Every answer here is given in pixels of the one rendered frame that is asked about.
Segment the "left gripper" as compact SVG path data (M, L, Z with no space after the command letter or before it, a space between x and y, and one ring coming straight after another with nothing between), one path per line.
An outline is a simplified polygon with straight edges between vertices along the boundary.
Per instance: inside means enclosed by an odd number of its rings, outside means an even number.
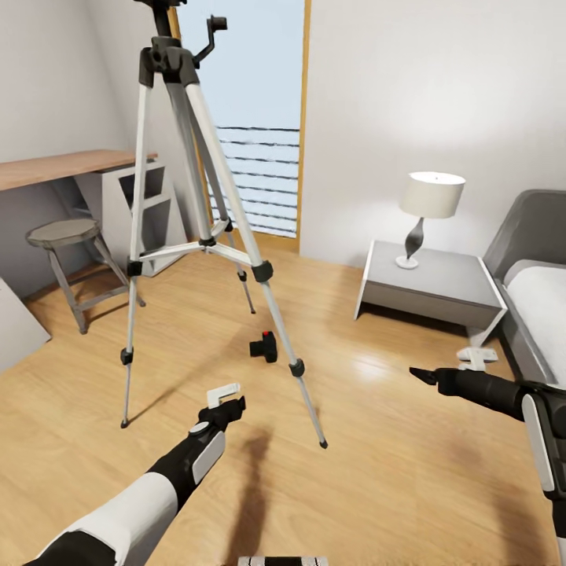
M226 427L230 422L237 421L241 419L241 411L246 409L245 398L242 396L239 400L233 399L228 402L223 402L219 407L214 407L214 409L202 409L199 412L199 419L205 419L212 414L218 414L224 418L226 422Z

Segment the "camera tripod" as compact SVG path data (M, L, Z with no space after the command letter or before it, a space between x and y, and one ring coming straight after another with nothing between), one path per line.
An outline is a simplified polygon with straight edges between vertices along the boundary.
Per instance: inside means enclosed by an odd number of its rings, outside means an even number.
M277 308L274 294L270 288L268 280L273 276L273 268L268 260L262 260L259 253L255 236L253 236L253 231L251 230L245 214L240 195L238 194L226 156L222 150L221 142L204 99L202 89L200 88L200 80L196 72L197 69L200 69L200 62L215 48L214 34L217 31L228 30L227 18L215 17L211 14L211 19L207 19L209 44L194 56L191 50L182 48L182 43L179 39L171 36L170 22L168 19L168 11L170 11L170 8L180 6L181 2L187 5L187 0L134 0L134 2L143 2L145 5L151 6L151 11L153 11L154 20L156 21L157 36L151 38L151 47L145 47L140 50L140 61L138 63L140 94L138 95L137 151L134 149L136 152L134 205L130 255L127 257L126 271L124 271L125 276L129 278L130 281L130 302L127 319L127 347L120 352L120 360L123 365L127 367L127 374L123 421L119 429L127 428L130 365L134 357L134 347L132 347L132 344L135 300L137 278L138 275L142 275L142 263L151 261L152 259L202 251L205 255L215 253L227 259L231 259L237 264L237 275L243 283L250 311L252 311L252 314L255 314L255 308L252 306L251 297L246 284L247 274L242 270L241 264L251 267L255 275L255 280L260 282L263 289L270 312L289 358L289 368L291 369L292 376L297 379L312 423L318 434L320 440L319 444L322 448L326 449L328 443L323 437L322 430L319 427L318 420L303 383L302 375L305 372L303 360L301 358L296 359L286 328ZM151 88L153 88L154 85L156 72L162 74L165 88L167 88L168 91L168 99L171 101L173 118L175 118L176 121L176 132L178 132L182 157L184 157L184 164L186 164L187 179L189 179L190 193L193 207L195 208L195 217L197 217L197 225L198 228L200 228L200 240L188 244L140 252L145 165L148 152L149 112L151 112ZM205 174L208 176L216 207L219 210L220 220L212 229L209 224L208 208L206 208L193 136L196 139L204 164ZM236 248L233 237L233 225L228 215L219 183L222 184L248 254L239 252ZM219 237L222 236L223 231L226 232L231 247L217 242Z

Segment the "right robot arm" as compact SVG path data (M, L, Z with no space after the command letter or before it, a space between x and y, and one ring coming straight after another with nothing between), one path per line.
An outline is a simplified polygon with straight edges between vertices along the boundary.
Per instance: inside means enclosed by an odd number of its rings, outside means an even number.
M493 349L467 347L457 353L458 368L409 368L438 392L525 421L539 481L553 503L553 524L561 566L566 566L566 387L533 380L506 380L485 372L499 360Z

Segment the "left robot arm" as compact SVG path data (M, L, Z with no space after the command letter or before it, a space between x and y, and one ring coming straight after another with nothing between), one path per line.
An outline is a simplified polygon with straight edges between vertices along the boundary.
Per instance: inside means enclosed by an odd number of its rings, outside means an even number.
M224 431L241 419L239 384L208 391L208 407L189 437L101 508L63 530L23 566L145 566L190 495L226 448Z

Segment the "digital camera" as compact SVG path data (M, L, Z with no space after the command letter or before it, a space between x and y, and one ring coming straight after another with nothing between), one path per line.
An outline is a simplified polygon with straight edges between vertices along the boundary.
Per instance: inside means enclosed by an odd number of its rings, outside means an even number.
M274 333L269 331L263 333L263 340L249 342L251 355L262 355L266 358L266 362L277 361L277 347Z

